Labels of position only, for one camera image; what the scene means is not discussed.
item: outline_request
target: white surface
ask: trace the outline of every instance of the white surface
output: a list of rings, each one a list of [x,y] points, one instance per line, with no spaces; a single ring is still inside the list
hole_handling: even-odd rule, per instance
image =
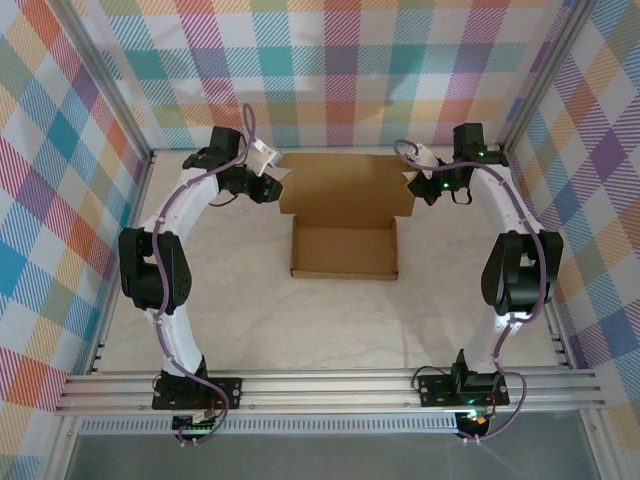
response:
[[[449,161],[450,153],[436,154]],[[171,191],[187,156],[160,153],[142,220]],[[311,280],[289,275],[291,218],[277,204],[241,197],[205,210],[185,251],[194,283],[189,317],[209,368],[449,366],[482,314],[480,275],[496,234],[479,203],[454,205],[448,196],[431,208],[416,201],[413,215],[397,220],[397,281]],[[542,318],[503,351],[505,365],[556,364]],[[101,370],[161,367],[151,325],[121,295]]]

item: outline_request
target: open cardboard box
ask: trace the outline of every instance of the open cardboard box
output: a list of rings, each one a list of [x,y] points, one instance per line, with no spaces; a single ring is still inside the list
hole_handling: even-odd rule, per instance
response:
[[[395,155],[289,153],[280,212],[295,214],[291,275],[398,278],[396,216],[413,212],[411,172]]]

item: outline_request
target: colorful checkered wallpaper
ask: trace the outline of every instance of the colorful checkered wallpaper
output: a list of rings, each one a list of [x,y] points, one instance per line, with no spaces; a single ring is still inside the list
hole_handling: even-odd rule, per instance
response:
[[[569,14],[571,13],[572,8],[576,4],[576,1],[577,0],[564,0],[562,2],[562,6],[560,7],[560,10],[558,11],[556,18],[553,21],[551,28],[547,32],[544,38],[544,42],[542,43],[542,46],[540,47],[540,50],[538,51],[538,54],[536,55],[535,60],[531,64],[531,67],[529,68],[529,72],[527,73],[527,76],[525,77],[525,80],[522,83],[522,87],[520,88],[520,91],[518,92],[518,95],[516,96],[516,99],[513,102],[513,105],[511,106],[509,115],[507,115],[507,120],[504,122],[502,129],[500,130],[500,135],[498,135],[498,140],[500,142],[503,142],[507,138],[507,135],[509,134],[509,132],[511,131],[511,128],[513,127],[513,122],[518,117],[518,114],[520,113],[520,110],[522,108],[522,103],[525,101],[525,99],[529,95],[531,91],[531,87],[534,85],[535,81],[537,80],[540,74],[540,71],[547,64],[547,60],[549,59],[553,51],[553,44],[557,39],[558,35],[560,34],[560,32],[562,31],[562,29],[564,28],[564,26],[566,25],[567,18],[569,17]]]
[[[0,14],[0,478],[35,478],[114,273],[141,156],[44,0]]]
[[[158,148],[240,126],[243,102],[278,147],[450,144],[465,121],[493,142],[570,3],[75,0]]]
[[[557,300],[640,471],[640,1],[600,0],[516,149],[538,218],[566,240]]]

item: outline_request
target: wire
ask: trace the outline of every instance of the wire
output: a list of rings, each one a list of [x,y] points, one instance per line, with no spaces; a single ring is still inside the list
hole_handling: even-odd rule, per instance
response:
[[[230,203],[232,203],[234,200],[238,199],[238,195],[234,195],[233,198],[227,200],[226,202],[222,202],[222,203],[210,203],[209,205],[211,205],[212,207],[226,207],[227,205],[229,205]]]
[[[242,148],[245,148],[247,146],[247,139],[244,137],[244,133],[242,132],[240,133],[240,138],[242,139]],[[245,163],[247,163],[248,156],[249,156],[249,150],[247,149],[247,153],[244,154],[244,158],[238,165],[244,165]]]
[[[520,202],[518,201],[518,196],[511,189],[509,184],[506,182],[505,178],[502,175],[500,175],[498,172],[496,172],[493,168],[490,168],[489,166],[480,162],[454,162],[454,163],[448,163],[445,165],[439,165],[437,167],[427,167],[424,165],[419,165],[416,162],[412,161],[411,159],[407,158],[406,155],[400,152],[400,145],[406,145],[406,146],[412,147],[416,155],[420,151],[420,149],[418,148],[418,145],[416,145],[414,142],[410,140],[405,140],[405,139],[399,139],[393,143],[393,151],[395,152],[396,156],[407,165],[413,168],[417,168],[418,170],[427,170],[430,172],[437,172],[437,171],[444,171],[444,170],[453,170],[456,168],[473,167],[473,168],[480,168],[485,172],[487,172],[489,175],[495,178],[500,185],[502,185],[502,187],[505,189],[505,191],[509,195],[509,198],[511,199],[511,202],[513,203],[513,206],[516,209],[516,212],[518,212],[518,216],[520,217],[520,221],[522,225],[527,230],[527,232],[531,235],[531,239],[533,240],[533,243],[536,247],[536,252],[538,254],[538,264],[540,266],[540,285],[539,285],[538,298],[536,299],[536,303],[529,317],[518,319],[517,321],[512,320],[504,328],[504,330],[502,331],[502,334],[500,335],[500,337],[498,338],[498,341],[496,342],[496,346],[493,349],[493,353],[492,353],[493,364],[495,365],[496,370],[500,372],[501,375],[503,376],[514,375],[520,379],[520,381],[522,382],[522,396],[520,397],[518,406],[513,411],[509,419],[503,425],[501,425],[500,428],[498,428],[495,432],[489,433],[488,435],[485,435],[483,437],[484,440],[489,440],[491,438],[496,437],[500,433],[504,432],[507,429],[507,427],[513,423],[513,421],[516,419],[516,417],[522,410],[524,401],[527,398],[527,381],[525,380],[524,376],[518,372],[505,371],[500,365],[500,362],[498,359],[500,357],[500,350],[502,349],[502,345],[504,344],[504,341],[507,339],[507,337],[509,336],[509,333],[513,329],[513,325],[515,325],[515,323],[522,323],[522,324],[531,323],[536,318],[538,318],[540,313],[542,313],[542,309],[544,308],[544,300],[547,294],[547,261],[544,256],[544,249],[542,248],[542,243],[540,242],[540,239],[538,238],[536,231],[531,226],[531,223],[529,223],[529,221],[527,220],[527,215],[522,209]],[[468,435],[462,431],[460,433],[465,438],[476,440],[479,443],[479,438],[472,437],[471,435]]]
[[[160,348],[162,348],[162,352],[165,355],[165,357],[167,357],[169,359],[169,362],[171,363],[171,365],[178,370],[180,373],[182,373],[185,377],[190,378],[191,380],[198,382],[208,388],[210,388],[211,390],[213,390],[214,392],[216,392],[220,398],[222,399],[222,402],[224,404],[222,413],[220,415],[220,421],[216,422],[216,424],[214,425],[214,427],[211,429],[211,431],[209,433],[207,433],[206,435],[204,435],[202,438],[200,438],[199,443],[204,443],[206,441],[208,441],[209,439],[211,439],[211,437],[215,434],[216,431],[218,431],[218,429],[222,426],[222,424],[224,423],[225,419],[227,418],[227,415],[229,413],[229,397],[227,397],[227,394],[224,393],[224,391],[218,387],[217,385],[214,385],[213,383],[209,382],[208,380],[205,380],[203,378],[197,377],[196,375],[194,375],[193,373],[189,372],[186,368],[184,368],[182,365],[180,365],[176,359],[175,356],[171,353],[171,351],[169,350],[169,347],[167,345],[167,342],[164,338],[164,335],[162,333],[162,320],[161,317],[162,315],[164,315],[164,313],[167,310],[167,306],[169,305],[169,278],[167,276],[167,271],[165,269],[164,263],[162,262],[162,258],[160,257],[160,249],[158,248],[158,236],[160,234],[160,228],[162,227],[163,223],[164,223],[164,219],[167,216],[167,213],[169,212],[169,210],[171,209],[172,205],[176,202],[176,200],[178,200],[178,198],[190,187],[192,187],[193,185],[201,182],[202,180],[205,180],[207,178],[210,177],[214,177],[215,175],[217,175],[220,172],[223,172],[224,170],[233,167],[234,165],[238,164],[240,162],[240,159],[242,157],[245,157],[249,154],[249,149],[251,148],[251,145],[253,144],[253,142],[255,142],[256,136],[256,115],[255,112],[253,111],[253,109],[251,108],[251,106],[249,104],[244,104],[242,106],[242,117],[244,119],[244,125],[245,128],[247,130],[247,134],[249,136],[248,140],[245,140],[245,146],[242,150],[242,152],[233,160],[225,163],[224,165],[214,168],[209,172],[205,172],[202,175],[198,175],[197,177],[192,178],[191,180],[189,180],[186,184],[180,185],[167,199],[167,201],[165,202],[165,204],[162,206],[162,209],[160,210],[160,213],[158,215],[158,218],[155,221],[155,224],[153,226],[153,232],[151,234],[151,248],[153,251],[153,257],[155,258],[156,264],[158,265],[158,271],[160,273],[160,280],[162,281],[162,303],[160,305],[160,308],[158,309],[158,311],[156,313],[153,314],[153,321],[156,327],[156,335],[158,337],[158,341],[160,343]],[[180,440],[181,444],[184,446],[187,442],[186,440],[182,437],[182,431],[184,430],[184,427],[181,428],[180,430],[178,430],[178,439]],[[193,445],[197,446],[198,442],[196,442],[196,440],[193,440]]]
[[[153,388],[153,391],[156,393],[160,393],[158,391],[158,389],[156,388],[156,385],[158,384],[158,380],[160,379],[160,375],[156,375],[153,380],[151,381],[151,388]]]
[[[418,370],[416,370],[416,372],[413,374],[413,377],[411,377],[411,388],[413,388],[416,392],[420,393],[420,389],[416,388],[416,378],[418,378],[418,374],[420,373],[421,370],[424,370],[425,368],[431,368],[433,370],[437,370],[439,371],[441,374],[443,374],[445,377],[448,377],[449,375],[447,375],[443,370],[439,369],[438,367],[433,367],[431,365],[423,365],[422,367],[420,367]]]

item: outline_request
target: metal rail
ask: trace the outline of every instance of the metal rail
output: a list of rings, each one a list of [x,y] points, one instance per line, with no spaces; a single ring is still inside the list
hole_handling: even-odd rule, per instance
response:
[[[147,142],[140,125],[138,125],[127,102],[120,93],[113,75],[109,72],[102,58],[102,54],[89,37],[78,12],[76,12],[75,8],[71,5],[71,1],[49,0],[47,3],[56,14],[58,21],[78,51],[83,64],[91,74],[98,90],[104,95],[109,106],[114,111],[116,118],[124,128],[124,131],[129,135],[133,145],[135,145],[138,152],[143,156],[151,157],[153,149]]]
[[[562,67],[567,55],[569,55],[571,47],[597,3],[597,0],[579,0],[574,4],[565,26],[551,46],[549,58],[538,74],[531,91],[516,115],[511,130],[507,134],[505,148],[508,152],[513,152],[520,138],[524,135],[542,99],[555,80],[560,67]]]
[[[526,411],[579,410],[604,407],[604,397],[590,370],[566,368],[517,369],[525,375]],[[274,372],[210,372],[211,376],[243,378],[240,409],[234,413],[420,413],[464,411],[451,407],[420,407],[410,386],[413,370],[333,370]],[[151,409],[152,382],[156,373],[100,374],[69,377],[60,398],[60,415],[168,414],[202,411],[156,411]],[[522,395],[516,378],[507,378],[510,411]]]

